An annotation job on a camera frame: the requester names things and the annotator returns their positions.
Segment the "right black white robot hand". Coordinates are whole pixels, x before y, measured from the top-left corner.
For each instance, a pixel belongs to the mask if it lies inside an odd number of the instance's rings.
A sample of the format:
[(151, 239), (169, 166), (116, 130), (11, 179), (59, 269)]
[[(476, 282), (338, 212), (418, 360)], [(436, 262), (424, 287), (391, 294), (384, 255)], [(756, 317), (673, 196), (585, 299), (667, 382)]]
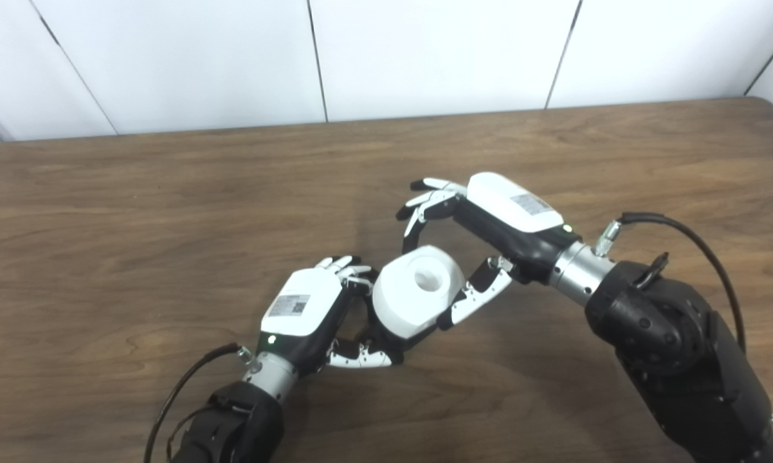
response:
[(472, 175), (466, 185), (424, 177), (410, 188), (417, 196), (396, 212), (396, 219), (406, 222), (404, 254), (418, 247), (429, 222), (443, 219), (454, 220), (497, 252), (483, 260), (436, 318), (443, 331), (493, 301), (512, 282), (547, 284), (560, 255), (580, 240), (551, 205), (497, 173)]

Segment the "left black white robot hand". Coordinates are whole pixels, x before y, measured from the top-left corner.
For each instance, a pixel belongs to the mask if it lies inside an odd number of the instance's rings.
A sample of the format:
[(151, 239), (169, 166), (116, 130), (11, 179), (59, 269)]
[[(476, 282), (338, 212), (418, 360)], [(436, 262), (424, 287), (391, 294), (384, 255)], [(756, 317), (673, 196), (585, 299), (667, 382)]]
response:
[(363, 340), (337, 337), (353, 299), (371, 302), (377, 273), (359, 256), (329, 256), (315, 266), (293, 272), (260, 322), (258, 354), (272, 354), (293, 366), (298, 377), (326, 365), (345, 368), (388, 367), (395, 354), (367, 347)]

